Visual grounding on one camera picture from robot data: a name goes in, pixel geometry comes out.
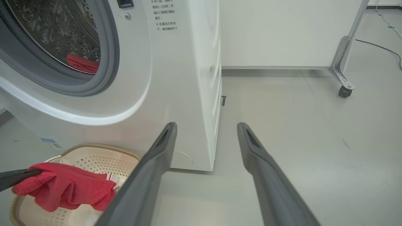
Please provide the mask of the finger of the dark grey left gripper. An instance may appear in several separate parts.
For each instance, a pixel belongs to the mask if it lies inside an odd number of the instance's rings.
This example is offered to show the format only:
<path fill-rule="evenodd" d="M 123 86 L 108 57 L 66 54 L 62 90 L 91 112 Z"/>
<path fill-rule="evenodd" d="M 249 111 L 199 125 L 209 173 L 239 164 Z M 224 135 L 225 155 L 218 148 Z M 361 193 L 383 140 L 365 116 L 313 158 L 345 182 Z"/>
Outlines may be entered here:
<path fill-rule="evenodd" d="M 42 173 L 40 169 L 20 169 L 0 173 L 0 192 L 9 189 L 32 176 Z"/>

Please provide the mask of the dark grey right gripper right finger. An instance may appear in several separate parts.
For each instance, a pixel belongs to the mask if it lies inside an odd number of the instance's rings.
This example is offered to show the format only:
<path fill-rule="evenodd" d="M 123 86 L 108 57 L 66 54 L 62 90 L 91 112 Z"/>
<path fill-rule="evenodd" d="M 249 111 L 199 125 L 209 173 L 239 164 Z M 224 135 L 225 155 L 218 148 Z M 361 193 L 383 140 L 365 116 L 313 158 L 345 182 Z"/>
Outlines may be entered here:
<path fill-rule="evenodd" d="M 320 223 L 247 123 L 237 124 L 243 165 L 252 175 L 266 226 Z"/>

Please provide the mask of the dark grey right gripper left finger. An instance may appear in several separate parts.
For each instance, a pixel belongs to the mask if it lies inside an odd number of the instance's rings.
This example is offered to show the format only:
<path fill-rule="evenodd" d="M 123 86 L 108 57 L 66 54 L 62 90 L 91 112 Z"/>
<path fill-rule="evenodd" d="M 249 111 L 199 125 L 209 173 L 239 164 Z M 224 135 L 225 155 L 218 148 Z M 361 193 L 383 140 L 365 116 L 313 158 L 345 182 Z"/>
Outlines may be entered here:
<path fill-rule="evenodd" d="M 150 226 L 163 174 L 171 166 L 177 124 L 169 122 L 129 175 L 96 226 Z"/>

